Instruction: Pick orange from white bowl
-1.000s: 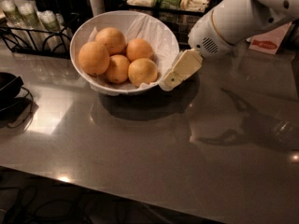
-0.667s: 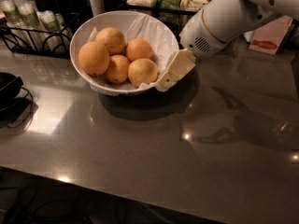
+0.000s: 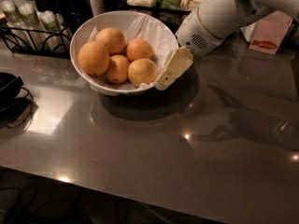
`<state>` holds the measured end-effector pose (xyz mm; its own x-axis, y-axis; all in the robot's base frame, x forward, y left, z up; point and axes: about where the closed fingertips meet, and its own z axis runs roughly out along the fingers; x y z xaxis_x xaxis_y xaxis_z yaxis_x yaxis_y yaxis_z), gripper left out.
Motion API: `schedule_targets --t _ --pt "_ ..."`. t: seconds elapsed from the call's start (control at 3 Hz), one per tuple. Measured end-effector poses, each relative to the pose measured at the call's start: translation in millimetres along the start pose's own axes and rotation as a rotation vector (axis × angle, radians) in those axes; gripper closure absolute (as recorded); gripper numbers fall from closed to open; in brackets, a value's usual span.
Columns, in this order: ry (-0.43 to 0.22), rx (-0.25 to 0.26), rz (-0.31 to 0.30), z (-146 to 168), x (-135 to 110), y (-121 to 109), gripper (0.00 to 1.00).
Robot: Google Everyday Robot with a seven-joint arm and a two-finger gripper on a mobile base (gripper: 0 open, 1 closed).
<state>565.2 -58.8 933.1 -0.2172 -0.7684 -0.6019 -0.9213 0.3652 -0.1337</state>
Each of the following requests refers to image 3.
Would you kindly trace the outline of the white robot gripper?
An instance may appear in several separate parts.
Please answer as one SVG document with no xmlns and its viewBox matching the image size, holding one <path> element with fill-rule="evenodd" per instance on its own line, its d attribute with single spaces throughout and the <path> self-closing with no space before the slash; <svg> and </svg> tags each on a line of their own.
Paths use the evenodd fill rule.
<svg viewBox="0 0 299 224">
<path fill-rule="evenodd" d="M 205 28 L 198 7 L 184 19 L 176 32 L 176 37 L 181 48 L 172 49 L 167 54 L 163 69 L 153 82 L 159 91 L 169 88 L 192 66 L 193 54 L 205 56 L 223 42 Z"/>
</svg>

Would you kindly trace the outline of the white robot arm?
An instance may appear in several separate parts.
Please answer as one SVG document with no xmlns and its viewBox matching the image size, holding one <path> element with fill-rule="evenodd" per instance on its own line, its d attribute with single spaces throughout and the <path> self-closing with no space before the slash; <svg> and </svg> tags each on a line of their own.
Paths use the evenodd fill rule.
<svg viewBox="0 0 299 224">
<path fill-rule="evenodd" d="M 228 35 L 277 10 L 297 20 L 299 0 L 205 0 L 179 26 L 180 48 L 171 53 L 154 87 L 167 89 L 191 67 L 195 56 L 207 55 Z"/>
</svg>

